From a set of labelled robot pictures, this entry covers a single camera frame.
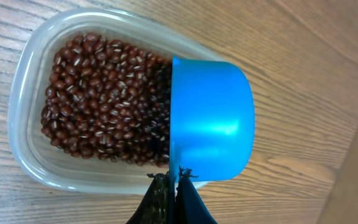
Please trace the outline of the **clear plastic food container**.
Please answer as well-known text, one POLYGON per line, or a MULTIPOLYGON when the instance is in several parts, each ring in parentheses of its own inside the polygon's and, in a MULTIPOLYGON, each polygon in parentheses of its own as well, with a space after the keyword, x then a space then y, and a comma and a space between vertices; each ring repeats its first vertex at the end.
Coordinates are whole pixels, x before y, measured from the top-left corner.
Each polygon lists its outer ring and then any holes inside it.
POLYGON ((210 49, 126 11, 79 8, 57 14, 27 41, 12 83, 7 117, 9 146, 14 158, 33 179, 60 190, 92 194, 145 194, 150 173, 166 168, 125 162, 81 159, 53 147, 41 133, 41 111, 53 56, 69 39, 95 32, 171 57, 219 60, 210 49))

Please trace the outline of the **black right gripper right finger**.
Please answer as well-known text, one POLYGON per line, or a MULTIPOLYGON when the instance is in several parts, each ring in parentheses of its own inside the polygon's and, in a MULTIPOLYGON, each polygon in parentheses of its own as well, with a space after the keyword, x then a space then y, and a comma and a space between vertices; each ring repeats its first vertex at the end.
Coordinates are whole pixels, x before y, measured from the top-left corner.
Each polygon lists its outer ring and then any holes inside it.
POLYGON ((177 196, 174 204, 176 224, 217 224, 192 184, 191 169, 179 168, 177 196))

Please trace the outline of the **blue plastic measuring scoop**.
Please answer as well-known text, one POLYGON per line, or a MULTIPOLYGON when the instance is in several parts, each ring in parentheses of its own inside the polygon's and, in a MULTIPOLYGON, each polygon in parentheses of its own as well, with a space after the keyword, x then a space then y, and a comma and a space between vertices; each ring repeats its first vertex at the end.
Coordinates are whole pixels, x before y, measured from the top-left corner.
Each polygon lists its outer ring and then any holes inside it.
POLYGON ((254 133, 254 101, 240 68, 229 62, 173 58, 169 223, 174 223, 179 168, 192 170, 193 185, 232 179, 250 159, 254 133))

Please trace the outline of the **red adzuki beans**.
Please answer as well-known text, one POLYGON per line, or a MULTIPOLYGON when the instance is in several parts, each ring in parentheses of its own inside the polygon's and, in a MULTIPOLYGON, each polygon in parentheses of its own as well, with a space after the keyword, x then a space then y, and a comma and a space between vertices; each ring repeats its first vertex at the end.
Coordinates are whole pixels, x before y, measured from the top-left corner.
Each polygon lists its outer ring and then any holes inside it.
POLYGON ((41 131, 83 159, 165 166, 170 155, 172 61, 89 32, 53 57, 41 131))

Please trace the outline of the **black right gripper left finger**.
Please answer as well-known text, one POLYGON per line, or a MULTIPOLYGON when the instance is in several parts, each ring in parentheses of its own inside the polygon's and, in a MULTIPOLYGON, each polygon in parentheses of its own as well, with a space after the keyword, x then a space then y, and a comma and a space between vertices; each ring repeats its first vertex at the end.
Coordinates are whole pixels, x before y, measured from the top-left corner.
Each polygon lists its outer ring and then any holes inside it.
POLYGON ((152 183, 127 224, 166 224, 168 220, 169 172, 147 174, 152 183))

